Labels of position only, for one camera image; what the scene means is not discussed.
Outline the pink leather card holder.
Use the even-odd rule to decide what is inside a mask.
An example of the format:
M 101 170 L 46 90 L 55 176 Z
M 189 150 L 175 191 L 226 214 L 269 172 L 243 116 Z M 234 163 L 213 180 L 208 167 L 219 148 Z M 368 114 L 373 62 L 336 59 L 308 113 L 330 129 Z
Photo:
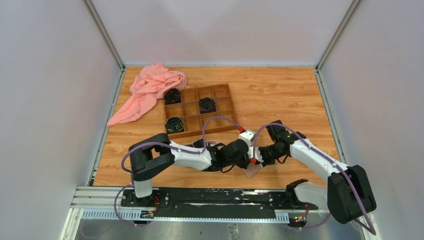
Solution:
M 261 164 L 249 164 L 246 168 L 243 168 L 242 171 L 248 179 L 251 179 L 261 169 Z

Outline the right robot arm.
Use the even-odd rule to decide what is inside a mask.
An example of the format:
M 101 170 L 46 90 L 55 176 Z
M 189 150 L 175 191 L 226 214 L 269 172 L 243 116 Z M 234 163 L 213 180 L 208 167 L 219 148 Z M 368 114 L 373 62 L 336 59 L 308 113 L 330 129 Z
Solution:
M 314 184 L 306 179 L 294 181 L 286 186 L 285 201 L 292 209 L 303 204 L 312 204 L 329 210 L 341 224 L 360 222 L 372 227 L 369 214 L 376 210 L 377 203 L 365 169 L 359 165 L 349 166 L 334 159 L 316 147 L 305 135 L 294 131 L 277 120 L 264 125 L 273 143 L 258 147 L 253 138 L 252 159 L 262 166 L 274 163 L 282 157 L 292 157 L 313 170 L 326 182 L 326 186 Z

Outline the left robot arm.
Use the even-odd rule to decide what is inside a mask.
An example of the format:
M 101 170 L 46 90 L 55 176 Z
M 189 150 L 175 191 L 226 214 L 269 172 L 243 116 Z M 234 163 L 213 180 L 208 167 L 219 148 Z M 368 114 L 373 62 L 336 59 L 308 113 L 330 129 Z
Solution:
M 206 148 L 200 148 L 177 144 L 167 134 L 159 133 L 130 146 L 125 157 L 130 159 L 135 202 L 142 207 L 152 203 L 152 179 L 170 166 L 204 172 L 218 172 L 229 166 L 246 169 L 250 164 L 249 148 L 254 135 L 245 130 L 227 145 L 207 144 Z

